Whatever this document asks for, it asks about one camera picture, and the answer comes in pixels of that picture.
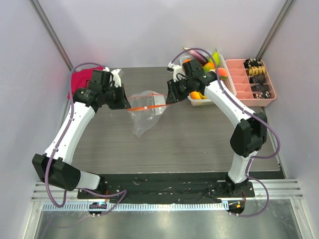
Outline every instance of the fruit basket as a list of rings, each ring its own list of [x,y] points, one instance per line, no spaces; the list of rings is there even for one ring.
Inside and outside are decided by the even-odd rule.
[[[180,61],[180,65],[183,64],[183,62],[187,59],[193,59],[192,56],[188,55],[188,54],[184,54],[180,57],[179,61]],[[231,78],[231,74],[229,73],[229,70],[227,68],[226,62],[224,57],[219,54],[219,67],[225,68],[227,71],[227,79],[223,80],[225,86],[227,87],[227,89],[229,89],[229,91],[236,96],[236,89],[233,83],[233,80]],[[192,106],[205,106],[205,105],[212,105],[214,104],[213,101],[209,100],[209,99],[202,99],[202,100],[194,100],[192,99],[190,96],[188,96],[188,99],[190,101],[190,103],[192,104]]]
[[[226,65],[228,67],[228,71],[231,75],[231,79],[234,82],[235,89],[237,92],[236,97],[246,106],[267,106],[271,101],[277,98],[274,86],[271,82],[271,79],[268,75],[267,67],[265,63],[261,60],[262,66],[265,67],[266,73],[265,78],[266,82],[264,85],[269,85],[268,92],[270,93],[270,97],[268,99],[255,99],[254,94],[258,92],[253,92],[251,87],[259,85],[259,84],[250,84],[250,78],[253,76],[247,76],[247,69],[244,67],[244,59],[229,59],[226,60]]]

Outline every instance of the gray floor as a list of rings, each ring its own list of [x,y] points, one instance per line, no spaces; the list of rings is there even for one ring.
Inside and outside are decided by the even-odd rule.
[[[125,68],[127,97],[144,90],[167,94],[171,74],[164,67]],[[233,151],[234,128],[216,106],[193,107],[189,100],[169,106],[141,138],[132,133],[126,110],[99,109],[85,129],[73,165],[93,173],[226,172]],[[270,140],[259,155],[272,154]],[[279,170],[276,159],[255,160],[253,171]]]
[[[260,211],[265,201],[247,201],[244,214]],[[225,211],[114,212],[86,218],[87,212],[42,212],[36,239],[301,239],[290,200],[271,200],[254,218]]]

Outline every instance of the white wall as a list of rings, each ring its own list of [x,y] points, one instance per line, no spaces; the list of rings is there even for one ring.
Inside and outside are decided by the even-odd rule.
[[[285,172],[300,184],[313,229],[319,226],[318,9],[317,0],[296,1],[264,57],[278,96],[267,116],[282,139]]]
[[[40,0],[73,64],[166,66],[184,46],[257,52],[285,0]]]
[[[37,175],[66,103],[67,67],[32,6],[0,3],[0,232],[21,238]]]

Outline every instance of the red cloth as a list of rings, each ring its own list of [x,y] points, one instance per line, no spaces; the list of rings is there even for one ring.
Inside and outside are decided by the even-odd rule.
[[[89,86],[89,82],[92,77],[93,70],[103,70],[102,67],[96,67],[96,68],[90,68],[90,69],[84,69],[79,72],[75,72],[72,75],[71,80],[71,88],[72,88],[72,95],[76,92],[79,88],[86,88]]]

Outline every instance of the plastic bag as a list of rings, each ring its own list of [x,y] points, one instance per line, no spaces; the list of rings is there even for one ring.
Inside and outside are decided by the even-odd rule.
[[[160,116],[168,107],[165,103],[166,98],[166,95],[154,91],[143,91],[129,97],[131,109],[128,111],[131,113],[134,124],[133,134],[137,138],[159,121]]]

